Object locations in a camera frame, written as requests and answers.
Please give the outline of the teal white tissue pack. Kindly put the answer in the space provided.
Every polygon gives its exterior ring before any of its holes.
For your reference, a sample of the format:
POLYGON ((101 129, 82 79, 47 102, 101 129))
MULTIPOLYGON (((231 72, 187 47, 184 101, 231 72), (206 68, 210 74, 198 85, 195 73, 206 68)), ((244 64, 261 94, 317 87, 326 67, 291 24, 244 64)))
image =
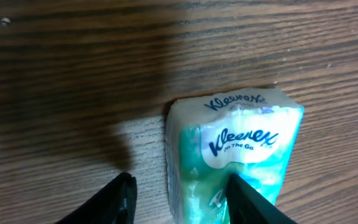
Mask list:
POLYGON ((277 88, 244 88, 174 102, 165 125, 173 220, 229 223, 226 185, 231 174, 274 204, 304 111, 277 88))

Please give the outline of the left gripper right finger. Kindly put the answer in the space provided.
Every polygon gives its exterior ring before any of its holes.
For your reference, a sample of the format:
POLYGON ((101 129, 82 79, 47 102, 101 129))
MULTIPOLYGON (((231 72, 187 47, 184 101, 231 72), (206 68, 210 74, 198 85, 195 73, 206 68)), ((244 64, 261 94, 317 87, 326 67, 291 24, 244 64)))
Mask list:
POLYGON ((237 174, 226 185, 230 224, 296 224, 237 174))

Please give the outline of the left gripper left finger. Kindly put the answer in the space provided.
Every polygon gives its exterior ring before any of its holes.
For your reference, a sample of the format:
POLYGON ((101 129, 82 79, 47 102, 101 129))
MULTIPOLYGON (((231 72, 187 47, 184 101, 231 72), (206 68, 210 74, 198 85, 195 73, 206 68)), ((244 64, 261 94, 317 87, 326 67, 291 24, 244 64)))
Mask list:
POLYGON ((136 178, 122 172, 57 224, 133 224, 136 203, 136 178))

